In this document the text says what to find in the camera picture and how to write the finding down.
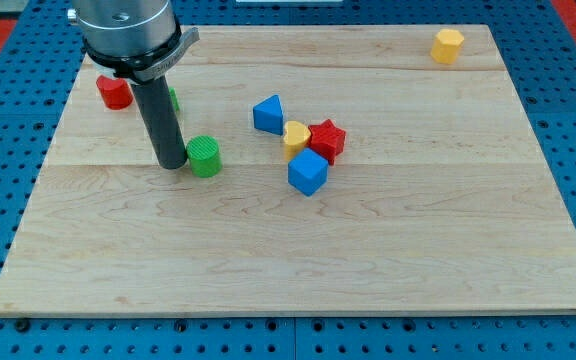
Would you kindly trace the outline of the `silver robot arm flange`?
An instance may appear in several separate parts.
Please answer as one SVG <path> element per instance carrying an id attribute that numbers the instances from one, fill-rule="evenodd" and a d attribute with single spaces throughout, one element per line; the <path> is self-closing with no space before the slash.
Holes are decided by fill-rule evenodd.
<path id="1" fill-rule="evenodd" d="M 181 27 L 170 0 L 73 0 L 67 19 L 98 71 L 132 84 L 164 76 L 199 41 L 196 27 Z"/>

